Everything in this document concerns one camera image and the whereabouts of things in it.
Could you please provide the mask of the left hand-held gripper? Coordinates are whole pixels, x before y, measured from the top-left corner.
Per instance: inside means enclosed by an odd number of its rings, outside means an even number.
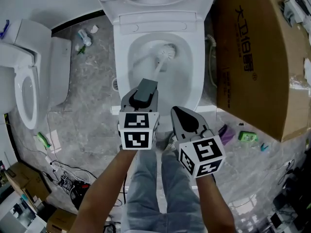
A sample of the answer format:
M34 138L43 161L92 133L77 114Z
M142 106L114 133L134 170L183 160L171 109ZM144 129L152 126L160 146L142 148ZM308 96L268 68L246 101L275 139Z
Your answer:
M124 150L150 150L153 147L159 125L158 90L151 95L150 106L139 108L134 98L138 87L130 90L121 99L118 131Z

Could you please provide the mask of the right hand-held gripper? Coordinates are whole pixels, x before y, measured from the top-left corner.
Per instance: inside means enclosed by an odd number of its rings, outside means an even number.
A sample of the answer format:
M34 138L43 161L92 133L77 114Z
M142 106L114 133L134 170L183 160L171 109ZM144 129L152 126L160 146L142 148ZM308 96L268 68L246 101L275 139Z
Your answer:
M171 109L173 131L177 138L178 161L188 175L197 179L217 172L224 163L225 150L200 114L181 106Z

